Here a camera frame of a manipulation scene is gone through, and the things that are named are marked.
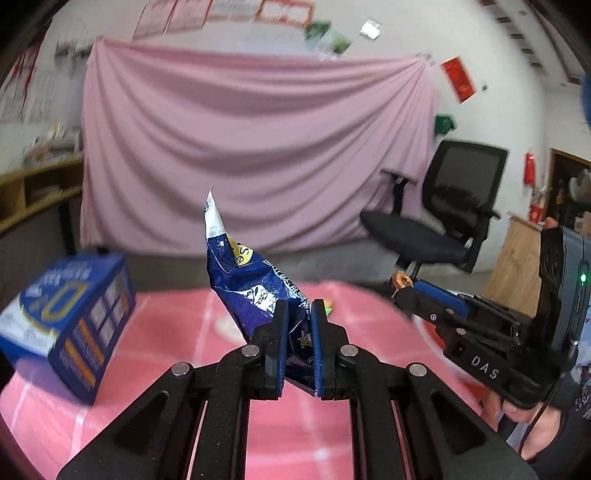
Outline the wooden cabinet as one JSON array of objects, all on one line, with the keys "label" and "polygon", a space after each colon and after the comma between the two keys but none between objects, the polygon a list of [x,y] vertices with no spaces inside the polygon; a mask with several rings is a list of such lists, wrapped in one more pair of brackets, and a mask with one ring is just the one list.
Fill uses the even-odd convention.
[{"label": "wooden cabinet", "polygon": [[542,227],[511,214],[508,232],[484,296],[529,317],[537,312]]}]

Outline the blue snack wrapper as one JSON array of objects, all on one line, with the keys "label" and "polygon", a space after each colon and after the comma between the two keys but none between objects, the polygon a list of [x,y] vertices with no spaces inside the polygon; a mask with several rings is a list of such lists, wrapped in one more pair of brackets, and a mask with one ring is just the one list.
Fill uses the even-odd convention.
[{"label": "blue snack wrapper", "polygon": [[206,269],[211,289],[238,325],[245,340],[273,320],[276,303],[287,303],[284,374],[308,394],[315,394],[311,303],[286,274],[226,232],[212,193],[204,205]]}]

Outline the blue cardboard box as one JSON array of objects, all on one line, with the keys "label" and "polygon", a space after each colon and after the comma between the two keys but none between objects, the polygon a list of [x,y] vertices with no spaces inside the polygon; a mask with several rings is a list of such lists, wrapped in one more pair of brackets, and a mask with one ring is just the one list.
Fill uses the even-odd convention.
[{"label": "blue cardboard box", "polygon": [[35,385],[91,405],[135,306],[123,254],[67,256],[2,311],[1,350]]}]

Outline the pink hanging sheet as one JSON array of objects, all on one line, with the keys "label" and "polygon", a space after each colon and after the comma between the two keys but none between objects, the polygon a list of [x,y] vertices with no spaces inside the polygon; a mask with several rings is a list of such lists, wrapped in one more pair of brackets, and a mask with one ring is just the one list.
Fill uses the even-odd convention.
[{"label": "pink hanging sheet", "polygon": [[382,170],[423,182],[438,103],[419,56],[98,40],[83,89],[81,242],[200,256],[208,194],[229,234],[259,251],[360,238],[361,211],[391,204]]}]

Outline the stack of books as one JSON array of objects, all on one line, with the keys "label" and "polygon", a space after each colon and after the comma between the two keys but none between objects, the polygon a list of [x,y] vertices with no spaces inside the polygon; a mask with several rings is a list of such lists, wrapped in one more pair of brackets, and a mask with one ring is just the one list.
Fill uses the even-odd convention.
[{"label": "stack of books", "polygon": [[24,150],[23,161],[27,164],[39,164],[58,161],[78,155],[82,151],[82,137],[79,127],[66,128],[62,123],[55,123],[49,131],[36,137]]}]

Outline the pink checkered tablecloth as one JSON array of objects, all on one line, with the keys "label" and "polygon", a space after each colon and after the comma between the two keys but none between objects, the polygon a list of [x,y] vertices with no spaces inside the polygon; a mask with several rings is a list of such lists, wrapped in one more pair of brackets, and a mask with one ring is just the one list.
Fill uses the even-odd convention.
[{"label": "pink checkered tablecloth", "polygon": [[246,334],[211,290],[143,294],[92,405],[41,363],[1,393],[6,447],[44,479],[503,479],[514,451],[479,392],[390,302],[328,282],[311,378],[288,382],[287,304]]}]

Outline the black office chair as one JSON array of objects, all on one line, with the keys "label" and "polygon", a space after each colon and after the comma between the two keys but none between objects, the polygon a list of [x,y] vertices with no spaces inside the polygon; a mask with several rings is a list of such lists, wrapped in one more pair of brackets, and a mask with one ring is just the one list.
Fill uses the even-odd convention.
[{"label": "black office chair", "polygon": [[374,240],[398,255],[397,264],[411,279],[424,265],[452,265],[471,273],[495,211],[509,151],[469,141],[442,141],[422,183],[422,206],[441,224],[438,232],[402,215],[405,189],[417,182],[392,170],[393,209],[363,210],[360,221]]}]

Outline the wall certificates cluster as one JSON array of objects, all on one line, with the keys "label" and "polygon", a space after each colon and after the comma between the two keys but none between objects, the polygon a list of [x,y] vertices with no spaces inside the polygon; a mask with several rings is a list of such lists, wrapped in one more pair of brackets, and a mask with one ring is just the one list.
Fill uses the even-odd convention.
[{"label": "wall certificates cluster", "polygon": [[132,39],[194,31],[207,21],[256,21],[305,28],[315,15],[315,1],[148,1]]}]

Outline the red fire extinguisher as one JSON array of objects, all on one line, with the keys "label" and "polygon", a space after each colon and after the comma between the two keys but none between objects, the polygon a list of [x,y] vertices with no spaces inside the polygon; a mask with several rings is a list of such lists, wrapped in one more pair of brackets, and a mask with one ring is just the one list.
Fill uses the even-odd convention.
[{"label": "red fire extinguisher", "polygon": [[536,177],[536,157],[532,151],[528,151],[524,157],[524,185],[534,187],[536,185]]}]

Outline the wooden wall shelf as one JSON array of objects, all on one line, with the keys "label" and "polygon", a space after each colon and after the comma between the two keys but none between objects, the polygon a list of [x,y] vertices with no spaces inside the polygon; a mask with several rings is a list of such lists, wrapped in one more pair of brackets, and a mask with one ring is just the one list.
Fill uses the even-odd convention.
[{"label": "wooden wall shelf", "polygon": [[81,194],[82,155],[1,175],[1,234]]}]

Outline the red gold wrapper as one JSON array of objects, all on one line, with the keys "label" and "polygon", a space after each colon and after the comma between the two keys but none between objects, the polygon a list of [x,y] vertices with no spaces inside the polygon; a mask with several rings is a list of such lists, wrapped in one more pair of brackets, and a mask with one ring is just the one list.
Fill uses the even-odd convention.
[{"label": "red gold wrapper", "polygon": [[398,292],[406,288],[413,288],[414,282],[412,278],[403,270],[398,270],[391,275],[390,285],[392,287],[392,297],[396,296]]}]

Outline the blue dotted curtain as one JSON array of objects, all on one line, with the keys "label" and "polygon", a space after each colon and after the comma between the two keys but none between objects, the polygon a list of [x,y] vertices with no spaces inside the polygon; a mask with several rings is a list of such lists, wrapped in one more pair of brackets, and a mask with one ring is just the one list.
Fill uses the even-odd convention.
[{"label": "blue dotted curtain", "polygon": [[591,78],[585,76],[581,81],[581,106],[585,121],[591,127]]}]

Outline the green wall bag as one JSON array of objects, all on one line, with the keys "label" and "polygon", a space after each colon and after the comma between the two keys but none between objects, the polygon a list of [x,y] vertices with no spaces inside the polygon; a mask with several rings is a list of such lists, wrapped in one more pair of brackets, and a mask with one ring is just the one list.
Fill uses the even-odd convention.
[{"label": "green wall bag", "polygon": [[446,136],[457,129],[457,123],[450,114],[437,114],[435,117],[434,135]]}]

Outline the red paper wall decoration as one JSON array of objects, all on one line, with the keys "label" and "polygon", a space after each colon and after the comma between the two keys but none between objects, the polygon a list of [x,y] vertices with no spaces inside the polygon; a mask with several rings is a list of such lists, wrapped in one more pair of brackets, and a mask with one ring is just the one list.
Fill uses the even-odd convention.
[{"label": "red paper wall decoration", "polygon": [[459,103],[464,103],[476,94],[474,83],[459,56],[443,62],[441,67],[450,81]]}]

